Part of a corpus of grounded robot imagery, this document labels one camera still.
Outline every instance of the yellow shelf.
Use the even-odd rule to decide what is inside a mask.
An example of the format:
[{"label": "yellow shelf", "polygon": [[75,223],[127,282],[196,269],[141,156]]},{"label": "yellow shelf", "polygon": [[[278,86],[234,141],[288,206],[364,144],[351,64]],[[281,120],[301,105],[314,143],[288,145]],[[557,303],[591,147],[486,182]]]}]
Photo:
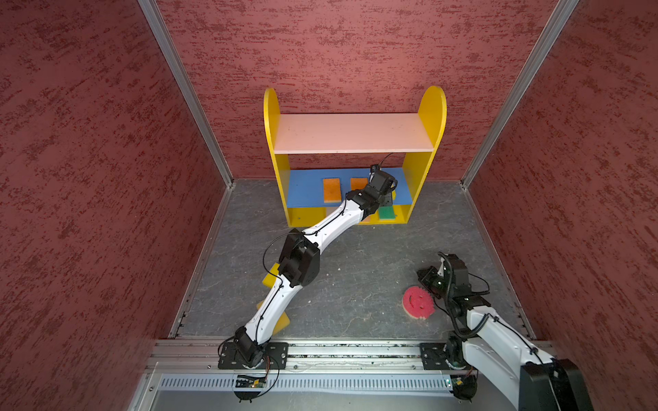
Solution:
[{"label": "yellow shelf", "polygon": [[310,227],[327,215],[326,207],[287,206],[288,154],[302,153],[406,153],[402,169],[412,203],[394,205],[395,220],[379,220],[376,213],[368,222],[361,222],[406,224],[441,143],[447,115],[445,93],[434,85],[422,96],[418,113],[281,114],[272,88],[265,90],[263,112],[267,145],[290,227]]}]

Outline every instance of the marble patterned floor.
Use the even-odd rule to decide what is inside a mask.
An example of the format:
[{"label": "marble patterned floor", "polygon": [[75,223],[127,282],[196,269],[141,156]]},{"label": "marble patterned floor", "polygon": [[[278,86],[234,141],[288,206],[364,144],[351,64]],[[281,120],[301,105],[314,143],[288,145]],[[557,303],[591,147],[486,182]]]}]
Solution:
[{"label": "marble patterned floor", "polygon": [[[261,259],[289,231],[275,181],[238,180],[218,239],[179,334],[229,336],[255,313],[268,289]],[[276,262],[283,239],[267,254]],[[510,324],[513,300],[487,253],[457,183],[428,182],[405,225],[355,226],[322,254],[320,274],[286,309],[291,324],[277,337],[445,339],[451,325],[438,311],[415,320],[402,308],[416,270],[438,264],[437,251],[457,254],[491,285],[486,296]],[[471,278],[474,290],[485,285]]]}]

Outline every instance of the pink sponge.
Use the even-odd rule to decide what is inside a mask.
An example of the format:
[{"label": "pink sponge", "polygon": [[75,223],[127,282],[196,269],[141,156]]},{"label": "pink sponge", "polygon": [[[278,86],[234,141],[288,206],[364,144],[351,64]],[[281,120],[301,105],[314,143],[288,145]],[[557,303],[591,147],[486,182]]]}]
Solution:
[{"label": "pink sponge", "polygon": [[435,311],[432,296],[427,290],[417,285],[406,290],[405,296],[402,297],[402,307],[413,318],[423,320],[426,320]]}]

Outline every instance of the red wall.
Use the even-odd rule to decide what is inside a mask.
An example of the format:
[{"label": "red wall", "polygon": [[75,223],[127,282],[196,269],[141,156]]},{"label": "red wall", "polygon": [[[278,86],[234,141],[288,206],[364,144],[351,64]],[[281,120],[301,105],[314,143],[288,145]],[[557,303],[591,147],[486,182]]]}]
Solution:
[{"label": "red wall", "polygon": [[0,22],[0,408],[124,410],[223,183],[137,1]]},{"label": "red wall", "polygon": [[598,410],[658,402],[658,4],[581,0],[472,195]]},{"label": "red wall", "polygon": [[[440,85],[448,119],[430,178],[447,180],[463,176],[555,3],[158,2],[236,177],[274,177],[267,87],[284,113],[414,112],[425,89]],[[291,165],[367,167],[381,158],[296,155]]]}]

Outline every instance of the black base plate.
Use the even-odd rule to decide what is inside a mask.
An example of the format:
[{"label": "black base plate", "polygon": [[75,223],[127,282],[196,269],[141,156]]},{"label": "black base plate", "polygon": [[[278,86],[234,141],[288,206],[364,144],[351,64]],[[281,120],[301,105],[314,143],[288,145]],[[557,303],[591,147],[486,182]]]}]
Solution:
[{"label": "black base plate", "polygon": [[[278,368],[286,369],[288,360],[288,343],[268,343],[265,347],[265,354],[270,356],[270,367],[272,370]],[[247,368],[246,361],[238,352],[238,345],[231,342],[222,346],[222,352],[219,356],[217,368],[219,370],[264,370],[265,361],[261,361],[256,368]]]},{"label": "black base plate", "polygon": [[445,362],[444,343],[421,343],[420,357],[423,370],[452,370]]}]

